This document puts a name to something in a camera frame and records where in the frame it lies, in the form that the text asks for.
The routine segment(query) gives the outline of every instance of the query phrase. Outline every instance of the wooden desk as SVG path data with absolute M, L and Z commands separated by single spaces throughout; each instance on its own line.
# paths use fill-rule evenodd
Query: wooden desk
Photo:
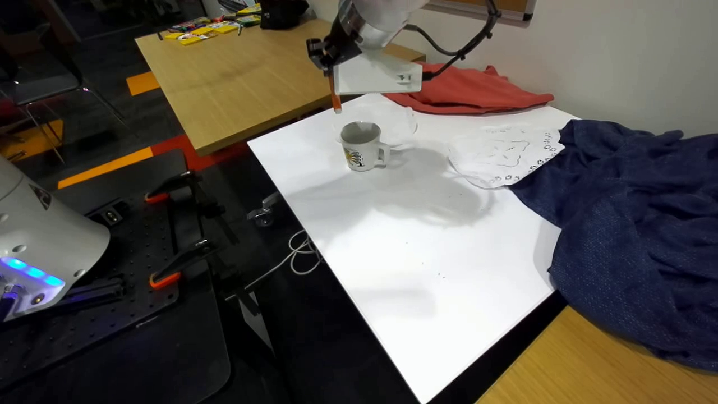
M 330 106 L 328 81 L 304 52 L 330 24 L 307 21 L 288 32 L 245 29 L 181 47 L 140 36 L 137 44 L 200 154 L 247 142 Z M 389 47 L 395 57 L 421 53 Z
M 478 399 L 506 401 L 709 404 L 718 401 L 718 375 L 662 362 L 564 307 Z

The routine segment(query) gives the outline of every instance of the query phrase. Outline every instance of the white mug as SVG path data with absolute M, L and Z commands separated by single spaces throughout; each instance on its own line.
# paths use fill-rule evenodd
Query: white mug
M 340 130 L 340 146 L 346 162 L 355 172 L 372 168 L 386 168 L 389 162 L 389 148 L 379 142 L 381 130 L 370 122 L 352 122 Z

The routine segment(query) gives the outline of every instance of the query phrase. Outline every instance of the white tabletop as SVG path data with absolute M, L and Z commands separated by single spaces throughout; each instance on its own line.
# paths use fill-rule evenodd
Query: white tabletop
M 383 96 L 352 104 L 397 107 Z M 330 109 L 248 146 L 415 398 L 427 401 L 551 293 L 545 270 L 559 236 L 513 194 L 452 174 L 443 154 L 467 128 L 562 128 L 567 119 L 553 107 L 415 114 L 415 146 L 370 172 L 346 165 Z

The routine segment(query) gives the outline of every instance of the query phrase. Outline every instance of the blue garment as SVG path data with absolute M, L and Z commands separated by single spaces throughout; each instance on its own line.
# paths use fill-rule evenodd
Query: blue garment
M 555 290 L 610 332 L 718 371 L 718 135 L 570 122 L 561 144 L 510 189 L 562 229 Z

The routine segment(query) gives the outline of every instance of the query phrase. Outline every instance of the black floor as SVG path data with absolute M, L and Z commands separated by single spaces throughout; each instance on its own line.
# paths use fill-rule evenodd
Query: black floor
M 67 119 L 65 162 L 45 154 L 18 164 L 38 185 L 54 189 L 61 177 L 181 132 L 160 91 L 131 99 L 126 90 L 126 77 L 147 70 L 131 43 L 137 34 L 144 32 L 85 41 L 73 50 L 89 85 L 103 91 L 126 122 L 122 125 L 112 124 L 100 106 L 86 96 L 62 102 L 58 109 Z M 52 70 L 45 59 L 26 62 L 36 70 Z M 226 162 L 200 172 L 200 177 L 226 207 L 221 220 L 205 222 L 205 234 L 218 245 L 218 261 L 240 279 L 261 274 L 277 263 L 298 224 L 291 216 L 274 229 L 254 229 L 245 220 L 247 210 L 270 191 L 270 182 L 254 156 Z M 267 373 L 267 385 L 285 389 L 298 404 L 415 401 L 328 266 L 303 279 L 277 271 L 260 283 L 256 293 L 275 347 L 274 371 L 282 375 L 282 384 L 275 382 L 274 371 L 250 366 L 248 356 L 237 355 L 235 366 Z M 486 362 L 476 364 L 438 401 L 472 401 L 545 324 L 543 318 L 528 329 L 517 329 L 517 343 L 509 343 L 506 351 L 494 355 L 488 369 Z M 224 396 L 218 401 L 274 401 L 275 398 L 256 390 L 247 396 L 247 389 L 228 389 L 228 393 L 235 393 L 235 398 Z

